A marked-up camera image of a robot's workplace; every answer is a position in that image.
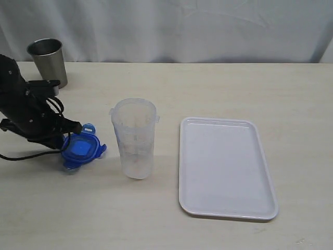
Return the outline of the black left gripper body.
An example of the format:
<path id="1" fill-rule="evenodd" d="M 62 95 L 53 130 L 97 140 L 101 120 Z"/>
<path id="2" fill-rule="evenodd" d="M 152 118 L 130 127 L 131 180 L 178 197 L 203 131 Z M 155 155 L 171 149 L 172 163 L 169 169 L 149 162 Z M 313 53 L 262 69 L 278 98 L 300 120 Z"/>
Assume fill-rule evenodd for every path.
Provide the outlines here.
<path id="1" fill-rule="evenodd" d="M 29 142 L 63 142 L 63 106 L 55 112 L 47 99 L 58 95 L 57 85 L 2 85 L 1 130 Z"/>

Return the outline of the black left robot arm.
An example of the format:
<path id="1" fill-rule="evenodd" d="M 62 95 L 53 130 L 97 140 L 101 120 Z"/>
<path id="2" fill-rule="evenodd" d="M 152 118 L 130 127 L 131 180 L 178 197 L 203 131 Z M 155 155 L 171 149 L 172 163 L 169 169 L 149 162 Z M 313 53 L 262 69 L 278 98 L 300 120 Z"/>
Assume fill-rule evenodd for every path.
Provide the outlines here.
<path id="1" fill-rule="evenodd" d="M 59 80 L 26 81 L 15 60 L 1 55 L 1 130 L 11 131 L 29 142 L 61 149 L 63 135 L 80 134 L 82 125 L 62 116 Z"/>

